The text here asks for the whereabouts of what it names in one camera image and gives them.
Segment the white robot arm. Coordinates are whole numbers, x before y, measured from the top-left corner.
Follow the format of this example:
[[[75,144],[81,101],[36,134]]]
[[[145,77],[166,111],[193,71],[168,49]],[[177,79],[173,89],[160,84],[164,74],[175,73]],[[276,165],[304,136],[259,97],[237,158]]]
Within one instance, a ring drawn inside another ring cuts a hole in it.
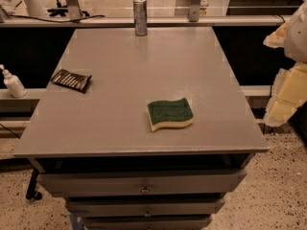
[[[283,48],[295,65],[280,69],[272,86],[272,96],[263,121],[266,126],[280,127],[307,102],[307,1],[263,41],[265,46]]]

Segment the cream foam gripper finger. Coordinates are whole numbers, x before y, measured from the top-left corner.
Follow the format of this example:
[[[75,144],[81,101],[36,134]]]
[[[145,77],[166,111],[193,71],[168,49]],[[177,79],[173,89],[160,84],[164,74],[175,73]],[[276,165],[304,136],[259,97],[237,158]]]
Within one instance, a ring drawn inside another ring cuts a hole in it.
[[[263,121],[266,126],[280,127],[306,102],[307,64],[297,62],[289,70],[281,68],[274,79]]]
[[[271,48],[283,48],[288,23],[285,22],[279,26],[273,33],[267,35],[263,44]]]

